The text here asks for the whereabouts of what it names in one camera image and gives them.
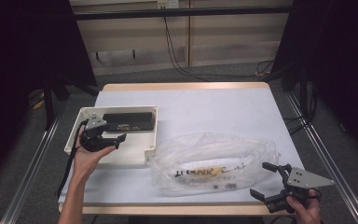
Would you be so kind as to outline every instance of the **plastic bag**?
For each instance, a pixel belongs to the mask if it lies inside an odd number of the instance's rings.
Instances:
[[[277,164],[280,154],[267,140],[221,133],[197,133],[163,142],[150,160],[153,186],[160,189],[245,189]]]

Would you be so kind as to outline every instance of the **table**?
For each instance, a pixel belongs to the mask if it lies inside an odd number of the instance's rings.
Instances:
[[[197,118],[204,125],[195,125],[191,132],[220,131],[241,137],[267,138],[281,153],[280,163],[291,163],[303,168],[294,144],[286,130],[269,85],[262,82],[232,83],[147,83],[110,84],[100,92],[95,106],[150,105],[158,112],[158,142],[186,134],[183,119],[170,118],[173,110],[187,109],[184,117]],[[216,119],[227,113],[226,119]],[[99,167],[90,177],[85,192],[84,214],[116,215],[172,215],[172,216],[266,216],[267,207],[249,195],[248,189],[230,192],[193,195],[191,197],[164,197],[153,188],[148,169],[108,169]],[[282,188],[279,175],[261,181],[255,186],[276,194]],[[59,199],[60,209],[66,187]],[[274,215],[287,215],[285,212]]]

